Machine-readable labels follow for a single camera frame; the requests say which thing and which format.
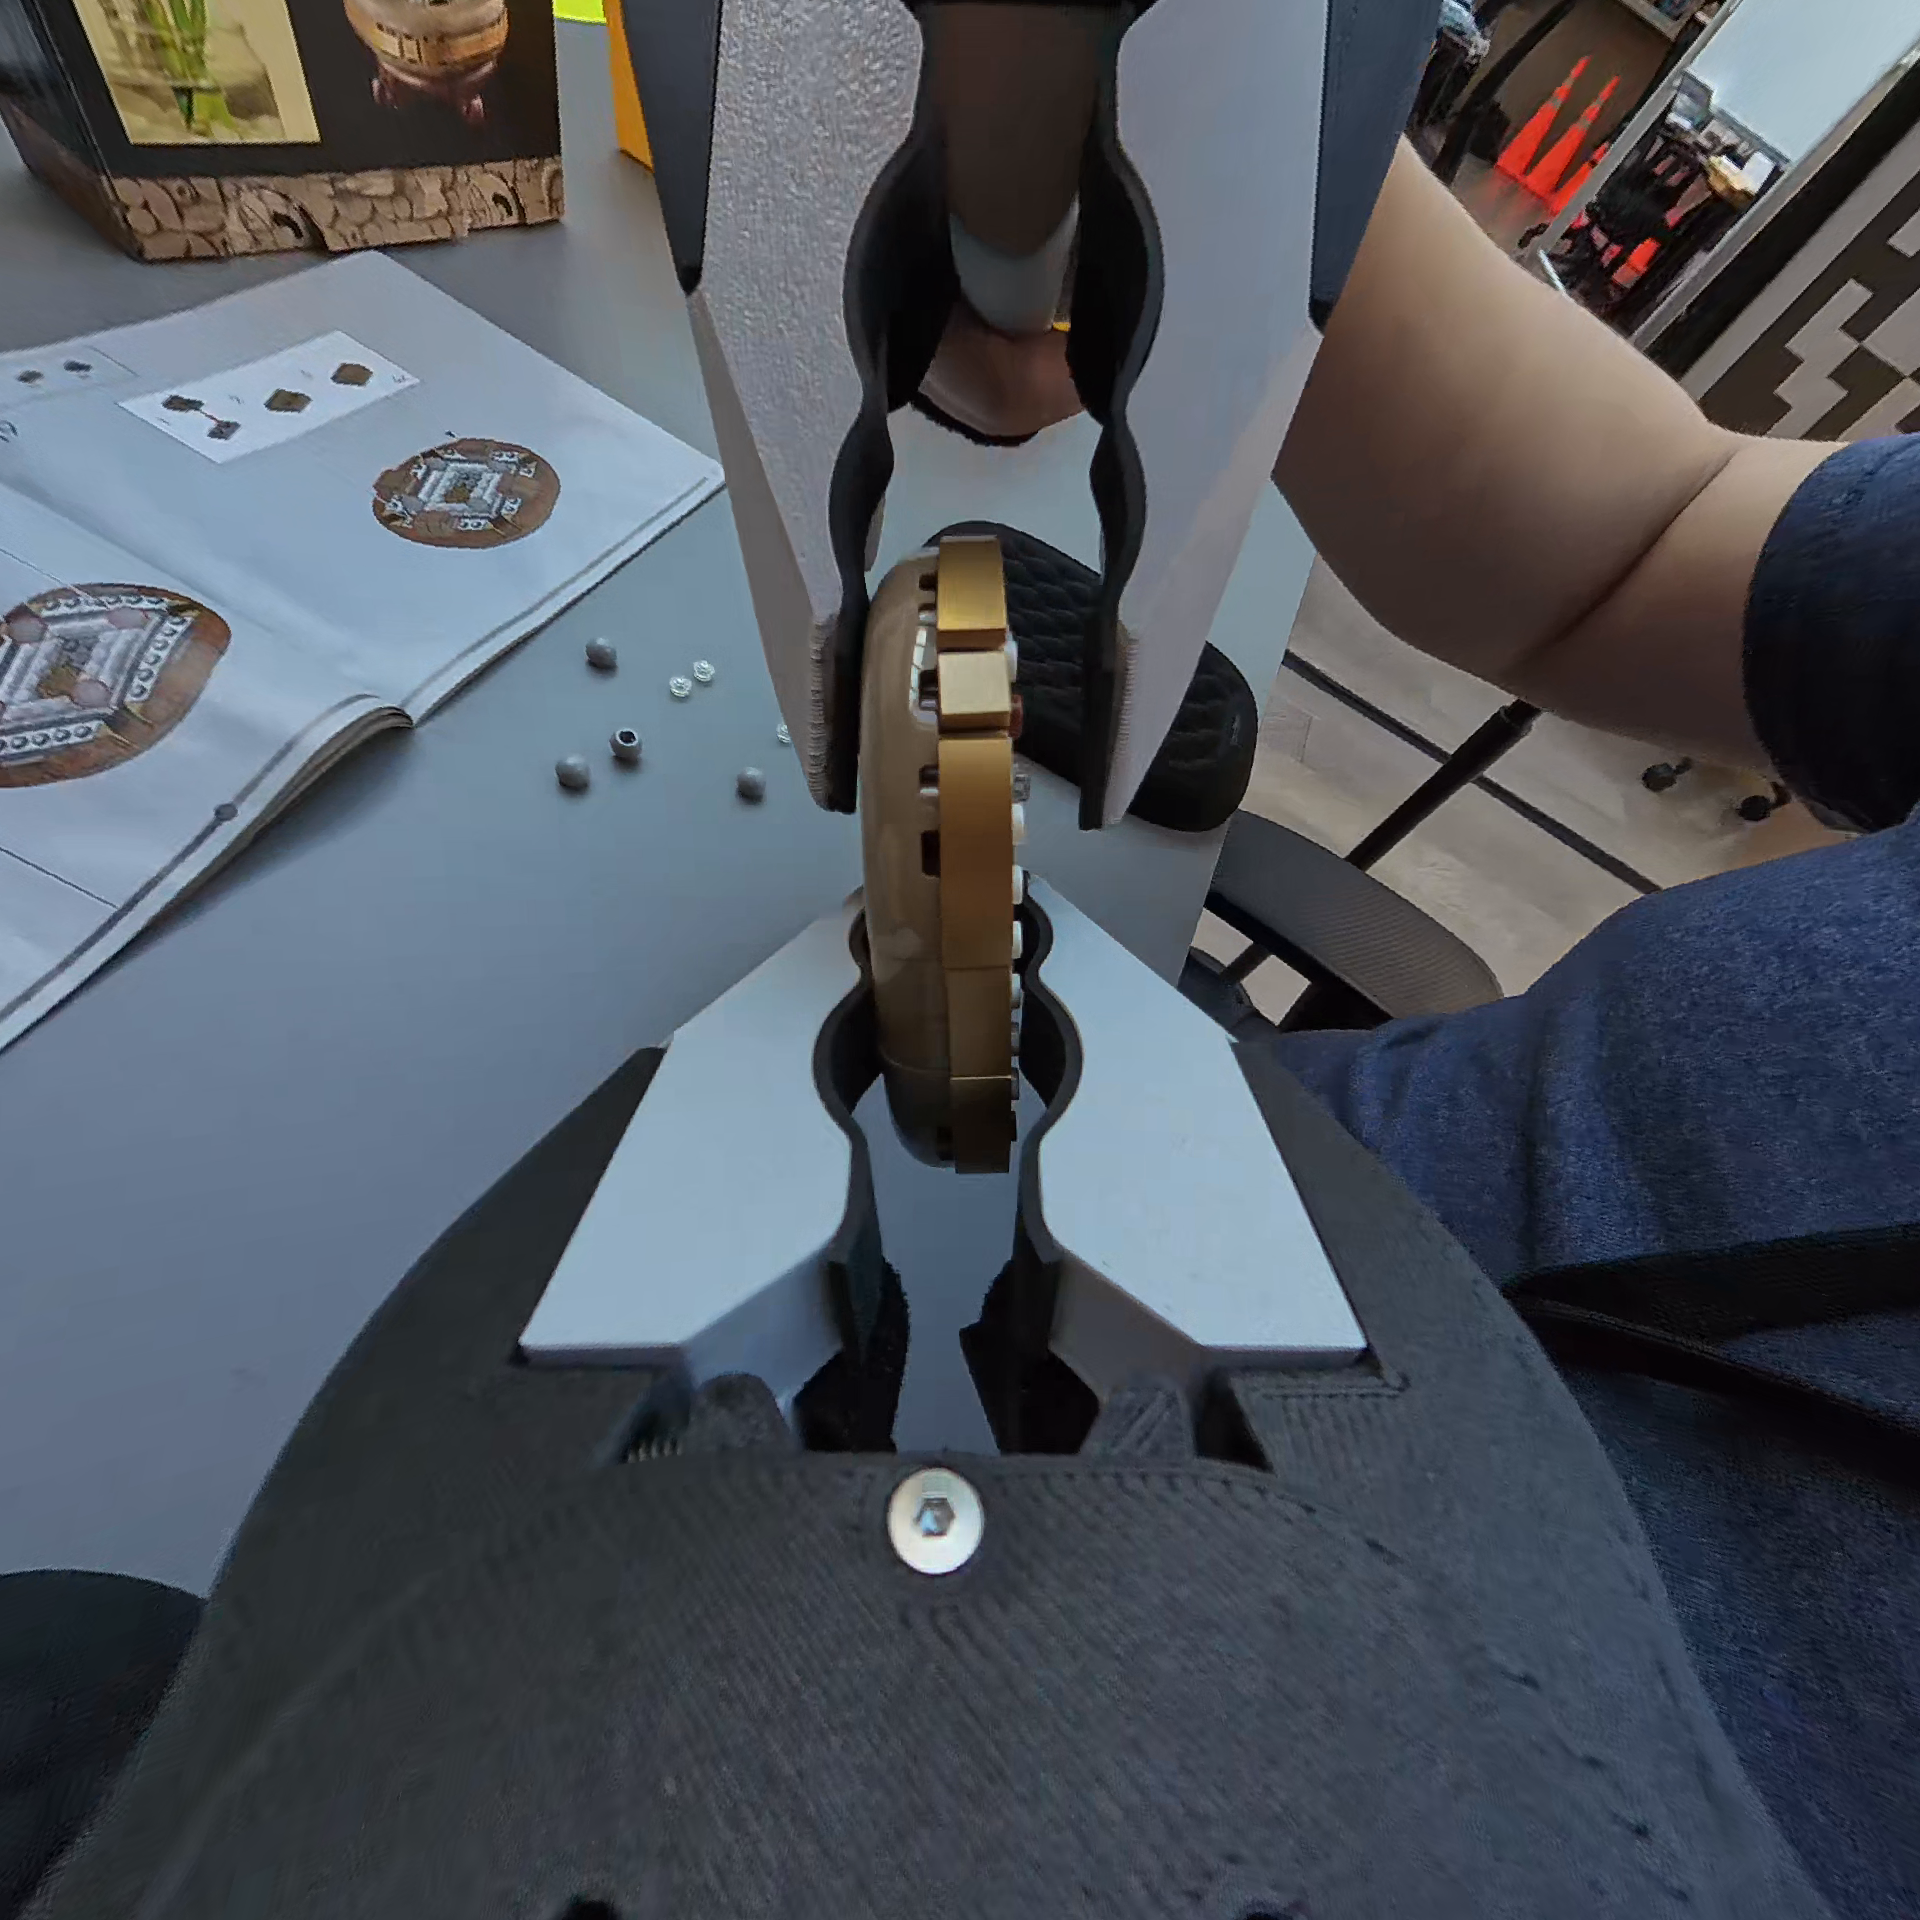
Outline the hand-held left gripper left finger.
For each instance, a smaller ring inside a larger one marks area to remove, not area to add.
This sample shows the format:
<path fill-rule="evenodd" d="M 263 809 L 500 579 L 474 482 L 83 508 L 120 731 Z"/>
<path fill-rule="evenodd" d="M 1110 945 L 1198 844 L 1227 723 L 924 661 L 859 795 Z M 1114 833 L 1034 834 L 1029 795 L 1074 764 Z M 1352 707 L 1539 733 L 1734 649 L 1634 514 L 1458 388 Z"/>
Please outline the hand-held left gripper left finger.
<path fill-rule="evenodd" d="M 527 1363 L 755 1377 L 808 1444 L 892 1444 L 907 1306 L 858 1105 L 880 1078 L 859 910 L 688 1019 L 519 1334 Z"/>

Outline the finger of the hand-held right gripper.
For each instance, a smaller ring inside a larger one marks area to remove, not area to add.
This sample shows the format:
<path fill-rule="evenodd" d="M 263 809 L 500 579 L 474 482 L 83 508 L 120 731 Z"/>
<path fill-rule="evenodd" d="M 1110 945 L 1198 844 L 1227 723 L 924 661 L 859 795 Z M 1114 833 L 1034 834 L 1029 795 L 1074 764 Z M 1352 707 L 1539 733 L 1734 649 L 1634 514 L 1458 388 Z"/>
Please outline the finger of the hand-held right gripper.
<path fill-rule="evenodd" d="M 760 651 L 812 798 L 855 809 L 832 718 L 845 599 L 832 469 L 858 423 L 848 252 L 901 149 L 920 37 L 892 3 L 717 10 L 703 266 L 688 295 Z"/>
<path fill-rule="evenodd" d="M 1102 594 L 1082 826 L 1116 826 L 1180 711 L 1316 349 L 1328 6 L 1152 4 L 1118 42 L 1095 155 L 1143 239 L 1095 446 Z"/>

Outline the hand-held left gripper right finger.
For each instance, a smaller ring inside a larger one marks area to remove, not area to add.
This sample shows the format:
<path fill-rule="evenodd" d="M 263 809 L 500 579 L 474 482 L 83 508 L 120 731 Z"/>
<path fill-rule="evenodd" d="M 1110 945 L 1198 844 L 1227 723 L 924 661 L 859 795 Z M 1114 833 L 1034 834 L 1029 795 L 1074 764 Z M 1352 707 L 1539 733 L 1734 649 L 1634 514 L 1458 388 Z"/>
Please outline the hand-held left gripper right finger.
<path fill-rule="evenodd" d="M 1227 1034 L 1058 890 L 1021 910 L 1014 1245 L 992 1418 L 1091 1419 L 1141 1377 L 1349 1373 L 1367 1338 Z"/>

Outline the gold round lego base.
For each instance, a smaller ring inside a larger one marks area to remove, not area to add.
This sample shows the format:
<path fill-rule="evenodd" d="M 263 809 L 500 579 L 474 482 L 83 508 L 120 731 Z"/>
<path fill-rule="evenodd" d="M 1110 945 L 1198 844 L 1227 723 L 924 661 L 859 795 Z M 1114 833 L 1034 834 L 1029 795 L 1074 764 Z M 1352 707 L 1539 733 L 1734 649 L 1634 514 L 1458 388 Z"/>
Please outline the gold round lego base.
<path fill-rule="evenodd" d="M 1023 804 L 1000 542 L 940 534 L 880 583 L 858 707 L 862 919 L 907 1150 L 1003 1172 L 1018 1138 Z"/>

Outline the person's right forearm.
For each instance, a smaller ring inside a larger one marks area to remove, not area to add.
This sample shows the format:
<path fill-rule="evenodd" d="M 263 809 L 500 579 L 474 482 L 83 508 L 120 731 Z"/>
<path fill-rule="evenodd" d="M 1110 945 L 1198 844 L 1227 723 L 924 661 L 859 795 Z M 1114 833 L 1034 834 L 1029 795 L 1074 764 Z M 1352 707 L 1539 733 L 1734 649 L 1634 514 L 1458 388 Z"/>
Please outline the person's right forearm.
<path fill-rule="evenodd" d="M 1714 426 L 1404 140 L 1275 482 L 1405 645 L 1575 725 L 1758 773 L 1747 593 L 1836 453 Z"/>

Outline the black lego set box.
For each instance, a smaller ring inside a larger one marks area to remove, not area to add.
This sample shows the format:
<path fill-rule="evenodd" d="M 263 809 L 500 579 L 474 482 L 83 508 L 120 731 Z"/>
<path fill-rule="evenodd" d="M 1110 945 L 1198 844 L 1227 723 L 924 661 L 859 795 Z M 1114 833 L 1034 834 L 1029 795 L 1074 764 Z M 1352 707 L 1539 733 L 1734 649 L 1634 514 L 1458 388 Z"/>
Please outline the black lego set box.
<path fill-rule="evenodd" d="M 564 212 L 549 3 L 5 3 L 26 166 L 147 263 Z"/>

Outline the lego instruction booklet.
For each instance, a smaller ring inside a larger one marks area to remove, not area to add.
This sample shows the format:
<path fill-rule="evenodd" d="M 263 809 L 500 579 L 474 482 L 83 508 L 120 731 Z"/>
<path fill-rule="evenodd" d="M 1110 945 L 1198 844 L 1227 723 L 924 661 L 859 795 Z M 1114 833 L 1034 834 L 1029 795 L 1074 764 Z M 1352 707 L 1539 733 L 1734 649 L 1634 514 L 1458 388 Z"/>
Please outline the lego instruction booklet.
<path fill-rule="evenodd" d="M 5 354 L 2 1036 L 723 489 L 382 253 Z"/>

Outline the person's right hand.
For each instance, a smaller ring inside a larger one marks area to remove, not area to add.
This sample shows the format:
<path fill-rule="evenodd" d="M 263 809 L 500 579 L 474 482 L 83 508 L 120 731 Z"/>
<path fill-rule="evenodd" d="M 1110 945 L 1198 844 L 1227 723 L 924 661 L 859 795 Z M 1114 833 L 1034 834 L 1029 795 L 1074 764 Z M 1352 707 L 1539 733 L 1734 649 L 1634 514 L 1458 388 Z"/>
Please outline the person's right hand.
<path fill-rule="evenodd" d="M 975 442 L 1021 444 L 1078 410 L 1058 321 L 1104 14 L 951 3 L 926 4 L 919 22 L 957 278 L 919 399 Z"/>

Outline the yellow plastic bin stack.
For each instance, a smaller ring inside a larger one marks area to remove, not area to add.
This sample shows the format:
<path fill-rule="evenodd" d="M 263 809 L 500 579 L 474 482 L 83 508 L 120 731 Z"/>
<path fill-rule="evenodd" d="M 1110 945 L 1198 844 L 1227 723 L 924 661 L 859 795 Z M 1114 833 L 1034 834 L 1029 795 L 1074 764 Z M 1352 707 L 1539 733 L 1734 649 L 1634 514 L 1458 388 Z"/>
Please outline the yellow plastic bin stack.
<path fill-rule="evenodd" d="M 615 147 L 628 161 L 644 169 L 653 169 L 653 147 L 644 126 L 639 93 L 636 82 L 632 51 L 626 34 L 626 18 L 622 3 L 605 0 L 604 18 L 607 27 L 607 75 L 611 103 L 615 123 Z"/>

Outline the orange traffic cone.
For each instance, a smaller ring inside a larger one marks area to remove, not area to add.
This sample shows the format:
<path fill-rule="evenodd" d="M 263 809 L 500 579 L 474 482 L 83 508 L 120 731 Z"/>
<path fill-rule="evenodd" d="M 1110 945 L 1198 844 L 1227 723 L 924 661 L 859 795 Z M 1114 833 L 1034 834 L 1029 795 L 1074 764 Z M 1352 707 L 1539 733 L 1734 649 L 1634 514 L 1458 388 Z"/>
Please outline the orange traffic cone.
<path fill-rule="evenodd" d="M 1604 106 L 1613 95 L 1619 82 L 1620 77 L 1611 75 L 1599 89 L 1599 93 L 1594 98 L 1594 103 L 1580 114 L 1570 135 L 1572 149 L 1568 153 L 1568 161 L 1578 161 L 1578 165 L 1572 166 L 1572 172 L 1568 172 L 1564 183 L 1556 185 L 1554 197 L 1550 201 L 1552 212 L 1562 212 L 1578 197 L 1578 189 L 1594 175 L 1599 155 L 1606 153 L 1606 142 L 1603 140 L 1599 143 L 1591 147 L 1588 135 L 1594 133 L 1594 126 L 1598 123 Z"/>
<path fill-rule="evenodd" d="M 1570 71 L 1564 79 L 1552 89 L 1552 93 L 1542 100 L 1542 106 L 1527 119 L 1527 123 L 1507 142 L 1494 161 L 1494 172 L 1504 179 L 1522 185 L 1532 169 L 1535 166 L 1539 157 L 1542 155 L 1542 147 L 1548 135 L 1554 131 L 1562 109 L 1568 106 L 1568 95 L 1578 85 L 1581 71 L 1588 66 L 1591 57 L 1583 54 L 1572 62 Z"/>

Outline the black wrist rest pad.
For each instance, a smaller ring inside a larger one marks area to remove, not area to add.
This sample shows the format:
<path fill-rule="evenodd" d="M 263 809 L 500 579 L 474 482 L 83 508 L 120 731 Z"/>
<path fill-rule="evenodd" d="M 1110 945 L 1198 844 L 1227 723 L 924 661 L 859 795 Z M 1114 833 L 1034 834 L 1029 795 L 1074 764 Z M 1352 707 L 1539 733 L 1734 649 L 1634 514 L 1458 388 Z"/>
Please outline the black wrist rest pad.
<path fill-rule="evenodd" d="M 1006 524 L 987 524 L 1003 563 L 1023 708 L 1021 751 L 1077 780 L 1084 723 L 1084 642 L 1098 577 L 1064 551 Z M 1234 661 L 1204 645 L 1175 718 L 1128 804 L 1172 833 L 1227 826 L 1256 758 L 1259 705 Z"/>

